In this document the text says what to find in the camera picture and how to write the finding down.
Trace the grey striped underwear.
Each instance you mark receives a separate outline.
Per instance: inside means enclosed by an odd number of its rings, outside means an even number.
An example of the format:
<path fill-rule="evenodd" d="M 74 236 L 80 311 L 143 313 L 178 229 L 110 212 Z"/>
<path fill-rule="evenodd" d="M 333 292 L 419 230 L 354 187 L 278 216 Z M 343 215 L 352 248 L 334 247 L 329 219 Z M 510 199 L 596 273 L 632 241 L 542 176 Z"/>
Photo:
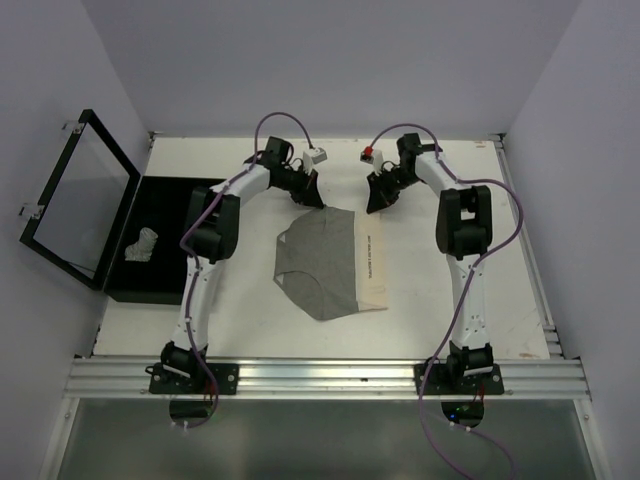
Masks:
<path fill-rule="evenodd" d="M 138 240 L 125 248 L 125 260 L 137 263 L 150 262 L 157 240 L 158 234 L 154 230 L 143 227 L 139 232 Z"/>

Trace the grey and cream sock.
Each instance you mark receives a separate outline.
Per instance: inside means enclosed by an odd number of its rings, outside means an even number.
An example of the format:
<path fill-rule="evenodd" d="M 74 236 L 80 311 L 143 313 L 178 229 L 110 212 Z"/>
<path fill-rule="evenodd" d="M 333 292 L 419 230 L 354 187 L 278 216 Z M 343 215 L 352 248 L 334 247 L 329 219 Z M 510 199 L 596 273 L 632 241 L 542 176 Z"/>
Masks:
<path fill-rule="evenodd" d="M 386 310 L 380 216 L 334 207 L 300 216 L 277 236 L 273 280 L 317 321 Z"/>

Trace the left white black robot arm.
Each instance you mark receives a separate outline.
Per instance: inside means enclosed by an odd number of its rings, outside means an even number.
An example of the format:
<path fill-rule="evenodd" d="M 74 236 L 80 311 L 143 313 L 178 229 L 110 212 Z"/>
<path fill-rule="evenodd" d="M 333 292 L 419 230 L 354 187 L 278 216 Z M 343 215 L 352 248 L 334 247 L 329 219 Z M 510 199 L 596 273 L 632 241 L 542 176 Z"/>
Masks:
<path fill-rule="evenodd" d="M 238 245 L 241 209 L 270 188 L 289 193 L 296 204 L 324 207 L 315 166 L 327 159 L 326 151 L 308 146 L 297 166 L 292 164 L 292 151 L 290 142 L 270 137 L 266 147 L 255 151 L 236 175 L 192 194 L 187 230 L 180 240 L 180 248 L 187 253 L 180 316 L 160 361 L 147 369 L 152 394 L 203 394 L 213 398 L 231 393 L 215 367 L 207 363 L 206 355 L 218 285 Z"/>

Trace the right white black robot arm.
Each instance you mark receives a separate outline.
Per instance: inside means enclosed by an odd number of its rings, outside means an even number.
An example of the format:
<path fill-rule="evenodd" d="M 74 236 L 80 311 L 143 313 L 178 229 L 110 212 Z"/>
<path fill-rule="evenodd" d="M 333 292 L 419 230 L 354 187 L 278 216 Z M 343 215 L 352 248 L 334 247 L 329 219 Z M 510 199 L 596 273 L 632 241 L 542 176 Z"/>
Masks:
<path fill-rule="evenodd" d="M 360 160 L 370 164 L 367 176 L 369 199 L 366 212 L 392 206 L 402 190 L 423 183 L 437 195 L 435 238 L 449 267 L 454 302 L 454 324 L 443 345 L 449 348 L 444 361 L 438 354 L 419 365 L 418 391 L 427 395 L 472 395 L 491 378 L 493 350 L 485 318 L 482 267 L 476 265 L 493 240 L 491 191 L 485 186 L 465 185 L 446 165 L 444 153 L 434 143 L 424 144 L 416 133 L 397 142 L 399 162 L 387 162 L 380 150 L 367 146 Z"/>

